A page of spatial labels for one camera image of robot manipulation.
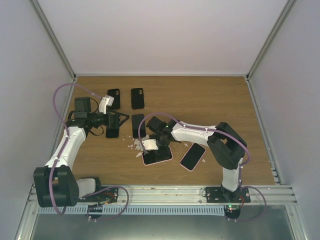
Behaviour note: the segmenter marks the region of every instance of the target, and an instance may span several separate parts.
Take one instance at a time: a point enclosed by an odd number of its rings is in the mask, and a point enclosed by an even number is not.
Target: white wall
[[[76,74],[250,70],[287,0],[39,0]]]
[[[285,184],[319,239],[320,1],[298,0],[252,77]]]
[[[52,108],[67,70],[27,0],[0,1],[0,233],[14,239],[33,183],[48,160],[58,124]],[[58,96],[62,108],[67,89]]]

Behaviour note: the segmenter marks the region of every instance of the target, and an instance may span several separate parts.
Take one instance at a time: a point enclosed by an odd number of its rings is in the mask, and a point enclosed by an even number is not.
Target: metal floor
[[[245,206],[241,218],[259,214],[263,206]],[[81,214],[39,214],[32,240],[293,240],[284,206],[269,206],[251,222],[228,222],[210,215],[122,215],[88,222]]]

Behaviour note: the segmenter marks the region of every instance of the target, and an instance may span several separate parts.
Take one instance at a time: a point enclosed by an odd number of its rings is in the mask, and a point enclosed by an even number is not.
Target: white robotic arm
[[[74,206],[79,198],[95,192],[98,178],[89,177],[76,181],[72,174],[79,148],[92,128],[106,126],[107,129],[115,130],[129,119],[129,115],[107,108],[113,103],[111,96],[106,95],[102,98],[98,107],[99,112],[91,112],[89,97],[76,98],[74,102],[74,119],[68,119],[66,122],[68,131],[64,130],[62,140],[50,160],[44,167],[37,167],[33,173],[38,203],[41,207],[52,207],[49,182],[53,179],[58,180],[58,183],[52,184],[54,200],[58,207]],[[120,116],[124,116],[125,119],[120,121]],[[53,179],[50,179],[53,167]]]
[[[142,141],[147,151],[159,151],[159,148],[165,148],[172,141],[187,141],[209,147],[217,162],[222,166],[222,187],[231,193],[238,189],[240,164],[244,156],[243,148],[228,138],[224,144],[222,142],[222,139],[225,139],[223,135],[208,131],[208,129],[222,130],[246,146],[243,139],[227,123],[222,122],[218,126],[199,126],[183,121],[178,124],[172,120],[166,124],[153,117],[146,126],[155,133],[152,139]]]

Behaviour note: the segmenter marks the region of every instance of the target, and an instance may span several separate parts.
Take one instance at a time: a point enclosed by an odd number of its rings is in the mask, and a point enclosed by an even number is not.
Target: wooden floor
[[[108,89],[120,89],[121,113],[128,115],[164,112],[195,125],[217,125],[227,122],[247,142],[252,161],[243,169],[245,185],[273,185],[274,179],[255,110],[243,77],[200,76],[134,76],[79,77],[81,84],[100,96]],[[145,109],[131,108],[131,89],[143,88]],[[75,88],[74,98],[89,96]],[[159,116],[163,121],[169,119]],[[81,146],[73,173],[76,178],[98,176],[103,184],[114,185],[220,185],[222,168],[210,150],[194,171],[179,165],[191,143],[170,144],[173,159],[144,166],[140,152],[133,147],[132,123],[129,119],[120,128],[119,138],[89,135]]]

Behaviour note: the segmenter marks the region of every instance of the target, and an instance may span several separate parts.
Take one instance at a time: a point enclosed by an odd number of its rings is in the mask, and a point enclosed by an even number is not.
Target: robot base
[[[231,199],[226,199],[223,192],[222,186],[209,186],[205,188],[205,197],[207,203],[231,203],[231,204],[240,204],[242,203],[243,197],[244,203],[250,203],[250,195],[247,187],[241,189],[241,191],[235,192],[234,197]]]
[[[98,192],[106,186],[101,185],[100,179],[98,177],[84,177],[85,179],[94,179],[95,180],[95,192]],[[86,198],[79,198],[78,203],[85,203],[89,206],[99,206],[103,205],[104,203],[113,204],[118,201],[118,188],[111,188],[108,190],[105,190],[101,193],[98,193],[93,196],[87,196]]]

